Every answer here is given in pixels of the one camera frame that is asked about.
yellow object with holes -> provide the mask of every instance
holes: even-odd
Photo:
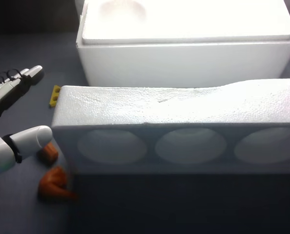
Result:
[[[59,87],[58,85],[54,85],[52,96],[51,96],[51,100],[49,101],[50,107],[55,107],[56,106],[60,89],[61,89],[61,87]]]

styrofoam lid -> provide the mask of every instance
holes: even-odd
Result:
[[[290,39],[283,0],[92,0],[84,44]]]

white container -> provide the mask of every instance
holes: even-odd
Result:
[[[279,78],[283,0],[86,1],[77,48],[90,86],[214,87]]]

styrofoam block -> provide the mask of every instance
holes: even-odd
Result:
[[[74,173],[290,173],[290,79],[64,86],[52,129]]]
[[[140,3],[146,8],[146,4],[150,2]],[[200,4],[198,11],[202,10],[200,1],[189,2]],[[151,3],[150,7],[154,9],[156,1]],[[153,35],[145,41],[144,38],[135,37],[134,41],[127,39],[124,44],[122,42],[120,44],[118,38],[116,39],[117,34],[112,35],[114,39],[98,39],[98,43],[93,42],[98,37],[98,30],[94,31],[94,16],[96,16],[94,12],[98,11],[100,1],[86,1],[77,35],[77,49],[89,85],[202,88],[250,79],[279,78],[290,59],[290,33],[286,32],[286,30],[290,32],[290,16],[283,1],[217,1],[220,7],[213,4],[212,8],[210,4],[205,4],[207,7],[202,15],[194,15],[193,10],[191,11],[191,17],[204,16],[205,18],[199,19],[198,23],[201,21],[201,26],[193,27],[190,24],[188,29],[191,30],[186,30],[187,33],[192,33],[190,38],[169,35],[169,38],[159,38],[159,42],[155,42],[156,38]],[[245,11],[246,4],[250,6],[252,12]],[[184,6],[183,3],[179,4],[178,10],[185,12]],[[219,22],[229,19],[222,18],[220,15],[234,16],[234,24],[220,26]],[[242,31],[237,29],[241,26],[238,25],[241,21],[246,23]],[[165,30],[157,30],[157,32],[163,33]],[[168,32],[181,34],[180,30],[174,29]]]

round recess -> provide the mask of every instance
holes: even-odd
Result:
[[[155,151],[166,161],[193,164],[219,157],[226,145],[225,139],[211,129],[187,128],[164,135],[157,142]]]
[[[268,128],[243,138],[234,149],[243,162],[270,164],[290,159],[290,127]]]
[[[122,130],[93,130],[81,137],[78,150],[86,158],[100,163],[127,164],[147,153],[146,144],[134,134]]]

